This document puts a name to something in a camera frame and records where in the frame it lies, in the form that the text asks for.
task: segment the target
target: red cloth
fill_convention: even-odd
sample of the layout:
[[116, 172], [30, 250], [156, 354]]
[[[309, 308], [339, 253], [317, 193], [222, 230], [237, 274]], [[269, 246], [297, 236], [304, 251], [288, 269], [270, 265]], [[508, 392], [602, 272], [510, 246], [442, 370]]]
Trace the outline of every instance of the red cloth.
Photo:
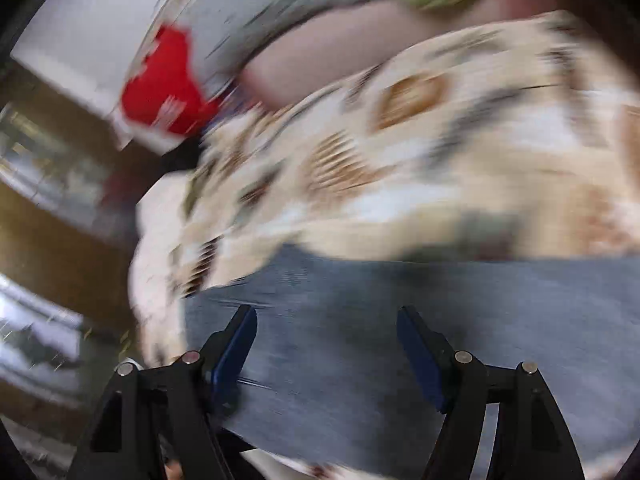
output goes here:
[[205, 101], [189, 70], [188, 32], [163, 25], [140, 73], [127, 81], [120, 101], [127, 118], [191, 137], [219, 111], [219, 99]]

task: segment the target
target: metal screw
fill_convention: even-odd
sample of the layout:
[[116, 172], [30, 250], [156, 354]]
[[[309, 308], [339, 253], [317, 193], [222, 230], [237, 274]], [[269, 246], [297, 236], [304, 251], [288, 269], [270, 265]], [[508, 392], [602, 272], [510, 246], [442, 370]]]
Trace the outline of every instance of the metal screw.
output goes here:
[[526, 371], [527, 374], [531, 375], [538, 371], [538, 365], [533, 361], [524, 361], [522, 363], [522, 369]]
[[462, 352], [456, 352], [456, 361], [463, 365], [466, 365], [473, 360], [474, 357], [469, 352], [465, 352], [464, 350]]
[[131, 363], [123, 363], [116, 369], [118, 375], [124, 377], [125, 375], [129, 375], [133, 371], [133, 365]]
[[189, 350], [182, 355], [182, 362], [187, 363], [188, 365], [192, 365], [197, 363], [200, 359], [200, 352], [196, 350]]

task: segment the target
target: white surface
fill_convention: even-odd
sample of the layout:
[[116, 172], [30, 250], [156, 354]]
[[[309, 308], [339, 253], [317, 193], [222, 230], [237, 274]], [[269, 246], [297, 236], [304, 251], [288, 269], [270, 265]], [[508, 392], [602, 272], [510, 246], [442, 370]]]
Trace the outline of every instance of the white surface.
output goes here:
[[106, 117], [166, 0], [47, 0], [12, 56], [54, 88]]

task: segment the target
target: blue-gray fabric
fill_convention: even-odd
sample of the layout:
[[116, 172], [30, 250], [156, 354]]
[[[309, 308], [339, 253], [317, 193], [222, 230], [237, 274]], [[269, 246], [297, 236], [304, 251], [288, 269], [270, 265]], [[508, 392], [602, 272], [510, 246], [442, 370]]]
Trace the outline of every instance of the blue-gray fabric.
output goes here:
[[[640, 260], [346, 262], [284, 246], [269, 265], [186, 302], [199, 348], [243, 303], [258, 335], [226, 426], [267, 451], [417, 479], [442, 416], [396, 341], [412, 304], [456, 350], [485, 364], [536, 361], [583, 462], [640, 437]], [[489, 406], [474, 477], [486, 474]]]

